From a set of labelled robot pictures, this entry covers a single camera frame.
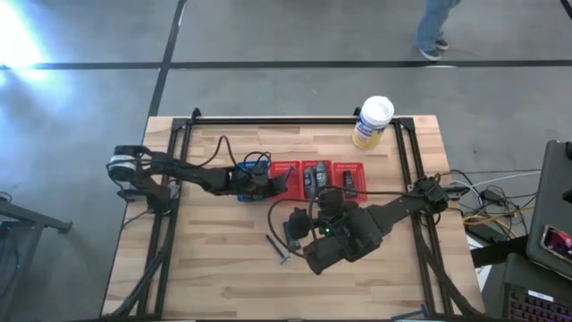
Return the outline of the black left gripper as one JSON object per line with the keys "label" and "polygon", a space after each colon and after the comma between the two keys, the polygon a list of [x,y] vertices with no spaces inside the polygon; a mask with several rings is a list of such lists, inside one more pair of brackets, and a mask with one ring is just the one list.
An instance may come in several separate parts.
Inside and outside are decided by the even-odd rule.
{"label": "black left gripper", "polygon": [[227,166],[225,168],[229,179],[226,184],[227,195],[247,195],[268,199],[286,191],[285,174],[270,177],[264,168],[243,170],[239,166]]}

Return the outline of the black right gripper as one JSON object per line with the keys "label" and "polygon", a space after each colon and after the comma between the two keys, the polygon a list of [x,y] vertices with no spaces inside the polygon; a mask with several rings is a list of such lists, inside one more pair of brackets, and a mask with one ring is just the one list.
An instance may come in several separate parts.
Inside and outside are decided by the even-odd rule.
{"label": "black right gripper", "polygon": [[384,235],[374,215],[366,209],[353,210],[322,225],[319,231],[323,236],[303,248],[303,256],[316,275],[342,260],[355,262],[377,250]]}

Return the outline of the blue plastic basket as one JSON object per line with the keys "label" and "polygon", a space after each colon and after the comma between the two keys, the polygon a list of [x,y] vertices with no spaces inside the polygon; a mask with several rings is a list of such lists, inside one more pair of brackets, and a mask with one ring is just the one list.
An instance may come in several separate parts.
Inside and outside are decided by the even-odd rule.
{"label": "blue plastic basket", "polygon": [[[243,170],[251,170],[253,168],[264,168],[267,172],[269,172],[269,164],[266,160],[262,161],[245,161],[238,163],[238,166]],[[259,197],[249,197],[247,195],[238,195],[237,200],[239,202],[259,202],[264,201]]]}

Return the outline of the white yellow Lysol wipes canister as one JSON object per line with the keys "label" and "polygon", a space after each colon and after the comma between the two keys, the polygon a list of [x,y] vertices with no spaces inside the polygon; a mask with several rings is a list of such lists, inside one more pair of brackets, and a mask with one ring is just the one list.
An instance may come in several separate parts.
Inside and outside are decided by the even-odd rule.
{"label": "white yellow Lysol wipes canister", "polygon": [[369,97],[361,106],[352,133],[354,144],[362,149],[374,148],[394,116],[393,103],[384,96]]}

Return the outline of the black keyboard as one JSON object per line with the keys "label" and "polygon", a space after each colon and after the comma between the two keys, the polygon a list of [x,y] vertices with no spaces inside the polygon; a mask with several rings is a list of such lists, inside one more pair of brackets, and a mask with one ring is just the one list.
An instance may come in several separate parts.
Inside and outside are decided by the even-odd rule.
{"label": "black keyboard", "polygon": [[501,316],[528,322],[572,322],[572,280],[518,254],[502,278]]}

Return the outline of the phone with lit screen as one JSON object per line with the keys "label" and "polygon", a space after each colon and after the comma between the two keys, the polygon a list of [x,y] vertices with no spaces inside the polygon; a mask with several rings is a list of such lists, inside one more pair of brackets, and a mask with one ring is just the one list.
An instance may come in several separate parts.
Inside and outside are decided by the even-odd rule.
{"label": "phone with lit screen", "polygon": [[540,245],[554,257],[572,263],[572,235],[546,225]]}

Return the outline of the person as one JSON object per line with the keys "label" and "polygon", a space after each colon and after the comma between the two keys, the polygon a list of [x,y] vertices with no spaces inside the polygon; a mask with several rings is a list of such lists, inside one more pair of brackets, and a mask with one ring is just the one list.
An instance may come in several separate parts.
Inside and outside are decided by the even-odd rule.
{"label": "person", "polygon": [[460,3],[461,0],[425,0],[425,13],[416,31],[416,48],[425,59],[439,61],[449,49],[443,36],[443,25],[450,11]]}

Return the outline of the black metal stand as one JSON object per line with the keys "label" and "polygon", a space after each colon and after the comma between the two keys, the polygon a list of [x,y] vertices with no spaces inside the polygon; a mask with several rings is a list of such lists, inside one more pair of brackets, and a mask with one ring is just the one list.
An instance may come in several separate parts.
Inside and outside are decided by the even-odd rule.
{"label": "black metal stand", "polygon": [[17,206],[7,193],[0,192],[0,322],[10,317],[13,300],[46,228],[68,233],[72,222]]}

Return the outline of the black aluminium table frame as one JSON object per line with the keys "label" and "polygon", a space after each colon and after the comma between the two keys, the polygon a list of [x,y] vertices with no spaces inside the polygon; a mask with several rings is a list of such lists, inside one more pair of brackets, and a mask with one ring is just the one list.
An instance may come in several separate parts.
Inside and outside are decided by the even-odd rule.
{"label": "black aluminium table frame", "polygon": [[[483,316],[483,300],[461,217],[450,208],[449,169],[439,126],[432,116],[393,117],[372,149],[352,140],[356,118],[154,117],[140,144],[192,165],[224,167],[266,160],[268,175],[285,174],[288,190],[259,202],[215,196],[190,182],[156,175],[172,193],[172,209],[157,214],[142,196],[127,200],[107,287],[102,319],[160,320],[378,320],[424,304],[438,320]],[[295,208],[318,216],[303,196],[305,160],[362,163],[367,195],[361,207],[386,204],[433,177],[450,194],[434,215],[396,223],[377,250],[355,262],[342,260],[313,273],[302,248],[289,250],[283,222]],[[269,235],[290,258],[281,266]]]}

